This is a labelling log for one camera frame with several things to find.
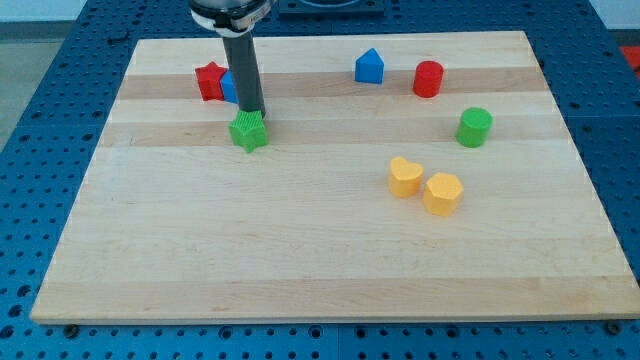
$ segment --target green hexagonal block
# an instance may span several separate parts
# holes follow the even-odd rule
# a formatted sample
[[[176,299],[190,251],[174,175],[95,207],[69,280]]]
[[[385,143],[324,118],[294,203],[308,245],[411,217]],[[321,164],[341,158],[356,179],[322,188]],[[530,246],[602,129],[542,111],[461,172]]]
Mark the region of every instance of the green hexagonal block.
[[[268,143],[267,129],[262,122],[262,112],[238,111],[236,119],[229,124],[229,132],[234,145],[242,146],[247,153]]]

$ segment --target green cylinder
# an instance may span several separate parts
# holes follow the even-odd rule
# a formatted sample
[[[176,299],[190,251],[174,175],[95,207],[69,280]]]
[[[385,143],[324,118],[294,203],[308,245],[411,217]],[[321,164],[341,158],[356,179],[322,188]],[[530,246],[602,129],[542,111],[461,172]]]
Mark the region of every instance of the green cylinder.
[[[456,140],[466,147],[479,147],[484,144],[491,130],[493,117],[481,108],[468,108],[460,117]]]

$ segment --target green block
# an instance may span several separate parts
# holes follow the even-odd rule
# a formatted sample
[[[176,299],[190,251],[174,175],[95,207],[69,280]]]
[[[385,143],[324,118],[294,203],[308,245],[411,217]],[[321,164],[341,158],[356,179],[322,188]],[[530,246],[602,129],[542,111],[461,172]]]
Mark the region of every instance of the green block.
[[[468,108],[460,117],[460,125],[456,132],[456,140],[466,147],[482,146],[493,124],[491,114],[481,108]]]
[[[267,129],[262,122],[262,112],[238,111],[236,119],[229,124],[229,132],[234,145],[242,146],[247,153],[252,152],[258,146],[268,143]]]

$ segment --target yellow heart-shaped block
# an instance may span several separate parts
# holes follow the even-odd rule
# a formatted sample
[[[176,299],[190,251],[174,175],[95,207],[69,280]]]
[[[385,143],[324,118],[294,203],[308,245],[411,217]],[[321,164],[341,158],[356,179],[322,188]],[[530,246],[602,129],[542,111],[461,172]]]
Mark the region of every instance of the yellow heart-shaped block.
[[[420,191],[424,169],[422,165],[412,163],[396,156],[389,166],[389,190],[397,197],[405,198]]]

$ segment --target yellow block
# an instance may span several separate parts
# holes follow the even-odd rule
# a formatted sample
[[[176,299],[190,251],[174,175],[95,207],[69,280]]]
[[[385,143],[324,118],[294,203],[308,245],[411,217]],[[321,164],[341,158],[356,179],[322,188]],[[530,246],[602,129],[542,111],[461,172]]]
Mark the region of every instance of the yellow block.
[[[430,213],[449,216],[460,204],[463,192],[464,187],[457,176],[437,173],[427,180],[422,201]]]
[[[424,169],[422,165],[396,156],[389,167],[389,190],[397,197],[409,197],[420,191]]]

